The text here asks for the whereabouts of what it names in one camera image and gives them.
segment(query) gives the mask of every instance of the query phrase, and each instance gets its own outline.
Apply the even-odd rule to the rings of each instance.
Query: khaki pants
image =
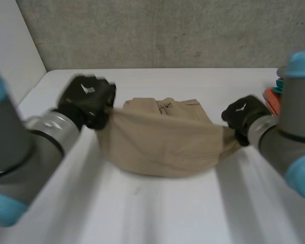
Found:
[[[146,175],[189,176],[240,148],[234,131],[212,124],[197,100],[134,98],[97,134],[107,160]]]

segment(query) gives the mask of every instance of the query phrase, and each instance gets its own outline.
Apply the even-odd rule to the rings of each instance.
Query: tan cloth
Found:
[[[240,148],[233,130],[213,125],[197,100],[134,98],[97,133],[106,159],[146,175],[192,175]]]

